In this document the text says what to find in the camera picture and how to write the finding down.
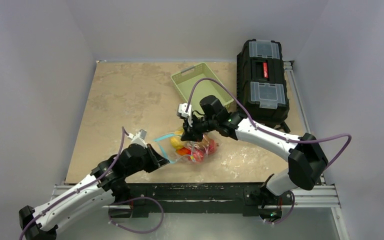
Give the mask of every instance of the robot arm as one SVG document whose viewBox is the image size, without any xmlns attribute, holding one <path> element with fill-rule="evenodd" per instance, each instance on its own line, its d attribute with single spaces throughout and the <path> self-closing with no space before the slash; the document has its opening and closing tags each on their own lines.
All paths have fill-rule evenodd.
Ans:
<svg viewBox="0 0 384 240">
<path fill-rule="evenodd" d="M 224 137 L 252 143 L 275 153 L 288 162 L 288 169 L 271 175 L 264 182 L 265 189 L 262 191 L 268 191 L 268 195 L 280 196 L 297 187 L 312 190 L 328 164 L 318 143 L 300 144 L 287 141 L 315 140 L 316 138 L 309 133 L 297 136 L 256 123 L 257 127 L 287 139 L 282 140 L 254 127 L 245 114 L 228 112 L 213 95 L 204 97 L 199 104 L 204 111 L 201 118 L 193 115 L 190 108 L 186 111 L 186 103 L 180 104 L 177 115 L 184 119 L 181 140 L 199 142 L 203 138 L 203 133 L 215 130 Z"/>
<path fill-rule="evenodd" d="M 35 220 L 25 229 L 26 239 L 55 240 L 57 234 L 71 223 L 95 209 L 128 200 L 131 197 L 130 188 L 126 184 L 128 176 L 142 170 L 151 173 L 169 163 L 150 144 L 145 143 L 145 135 L 144 130 L 135 136 L 131 135 L 131 144 L 121 152 L 112 169 L 99 181 L 97 179 L 107 171 L 116 155 L 99 163 L 81 182 L 60 196 L 35 208 L 23 207 L 18 213 L 21 228 L 25 229 Z M 58 204 L 45 212 L 55 203 Z"/>
</svg>

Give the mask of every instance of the green plastic basket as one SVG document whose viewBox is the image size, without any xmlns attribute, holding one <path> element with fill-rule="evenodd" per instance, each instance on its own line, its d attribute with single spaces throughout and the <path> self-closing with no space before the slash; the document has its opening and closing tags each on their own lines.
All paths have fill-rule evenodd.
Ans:
<svg viewBox="0 0 384 240">
<path fill-rule="evenodd" d="M 194 84 L 202 78 L 212 78 L 219 81 L 223 86 L 224 84 L 214 74 L 214 72 L 208 67 L 205 62 L 199 63 L 198 65 L 188 67 L 182 71 L 171 75 L 171 80 L 178 93 L 183 97 L 184 101 L 187 102 L 189 95 L 191 94 L 192 87 Z M 191 105 L 193 110 L 203 113 L 200 106 L 201 99 L 206 96 L 214 95 L 218 98 L 226 108 L 233 102 L 233 98 L 227 93 L 221 86 L 215 82 L 204 80 L 200 82 L 193 92 Z"/>
</svg>

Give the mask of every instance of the clear plastic bag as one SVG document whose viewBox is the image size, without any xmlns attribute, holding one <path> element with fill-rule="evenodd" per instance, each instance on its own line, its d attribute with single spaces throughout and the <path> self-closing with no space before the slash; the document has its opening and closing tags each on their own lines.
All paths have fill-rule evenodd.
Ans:
<svg viewBox="0 0 384 240">
<path fill-rule="evenodd" d="M 154 139 L 166 159 L 170 163 L 187 162 L 203 163 L 209 155 L 215 153 L 219 147 L 219 141 L 210 133 L 205 133 L 200 142 L 181 141 L 183 129 L 168 133 Z"/>
</svg>

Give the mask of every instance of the wooden tabletop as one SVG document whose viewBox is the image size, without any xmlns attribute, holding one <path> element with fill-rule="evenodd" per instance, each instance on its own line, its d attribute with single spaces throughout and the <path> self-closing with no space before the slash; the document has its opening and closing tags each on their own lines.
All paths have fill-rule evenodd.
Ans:
<svg viewBox="0 0 384 240">
<path fill-rule="evenodd" d="M 174 132 L 183 121 L 176 116 L 185 101 L 170 78 L 197 62 L 100 62 L 83 113 L 65 182 L 82 180 L 103 160 L 117 153 L 122 126 L 129 133 L 147 131 L 146 141 L 159 152 L 152 140 Z M 207 62 L 220 81 L 236 92 L 236 63 Z M 286 123 L 291 134 L 304 134 L 303 125 L 290 85 L 287 85 L 290 110 Z M 230 106 L 234 111 L 236 105 Z M 152 173 L 129 176 L 129 183 L 214 183 L 262 182 L 278 173 L 287 163 L 277 155 L 253 144 L 213 133 L 220 146 L 203 163 L 177 162 Z M 125 146 L 130 144 L 126 138 Z"/>
</svg>

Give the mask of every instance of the black toolbox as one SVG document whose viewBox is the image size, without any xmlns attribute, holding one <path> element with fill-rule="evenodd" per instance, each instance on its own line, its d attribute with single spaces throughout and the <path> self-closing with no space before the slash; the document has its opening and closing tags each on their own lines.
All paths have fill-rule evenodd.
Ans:
<svg viewBox="0 0 384 240">
<path fill-rule="evenodd" d="M 258 123 L 290 130 L 282 46 L 269 40 L 248 40 L 236 57 L 236 97 Z M 244 112 L 237 106 L 238 112 Z"/>
</svg>

